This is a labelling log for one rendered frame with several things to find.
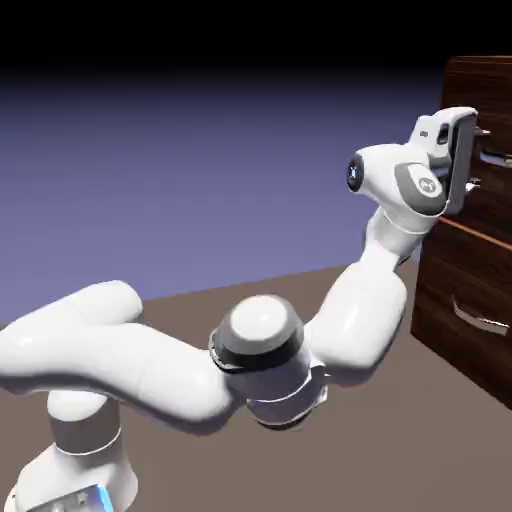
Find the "dark wood drawer front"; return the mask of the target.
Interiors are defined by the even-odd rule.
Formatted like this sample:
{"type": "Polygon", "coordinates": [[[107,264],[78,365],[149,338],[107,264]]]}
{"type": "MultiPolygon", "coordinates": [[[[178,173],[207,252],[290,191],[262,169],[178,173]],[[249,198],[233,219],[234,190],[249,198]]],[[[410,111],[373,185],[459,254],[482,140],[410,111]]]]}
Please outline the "dark wood drawer front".
{"type": "Polygon", "coordinates": [[[512,248],[440,223],[422,244],[411,333],[512,410],[512,248]],[[506,337],[480,331],[453,312],[510,325],[506,337]]]}
{"type": "Polygon", "coordinates": [[[442,105],[471,106],[479,112],[479,126],[491,132],[476,138],[470,177],[481,186],[466,196],[454,220],[512,245],[512,168],[480,160],[484,149],[512,154],[512,78],[498,75],[453,74],[444,78],[442,105]]]}

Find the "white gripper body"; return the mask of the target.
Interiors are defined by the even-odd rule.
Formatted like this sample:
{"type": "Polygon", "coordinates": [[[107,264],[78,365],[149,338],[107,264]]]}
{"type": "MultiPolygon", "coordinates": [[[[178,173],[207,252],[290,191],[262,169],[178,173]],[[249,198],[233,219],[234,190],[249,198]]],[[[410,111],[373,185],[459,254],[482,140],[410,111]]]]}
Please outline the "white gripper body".
{"type": "Polygon", "coordinates": [[[470,179],[478,113],[471,107],[450,107],[446,114],[450,124],[450,167],[446,181],[447,204],[443,214],[456,215],[464,206],[466,184],[470,179]]]}

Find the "dark wood cabinet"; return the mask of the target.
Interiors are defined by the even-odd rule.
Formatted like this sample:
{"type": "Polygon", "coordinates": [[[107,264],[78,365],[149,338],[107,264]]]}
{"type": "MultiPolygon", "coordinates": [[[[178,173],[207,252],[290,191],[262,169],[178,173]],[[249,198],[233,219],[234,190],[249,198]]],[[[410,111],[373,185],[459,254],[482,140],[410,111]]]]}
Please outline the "dark wood cabinet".
{"type": "Polygon", "coordinates": [[[512,55],[451,58],[442,104],[475,108],[489,133],[463,210],[422,244],[411,333],[512,410],[512,55]]]}

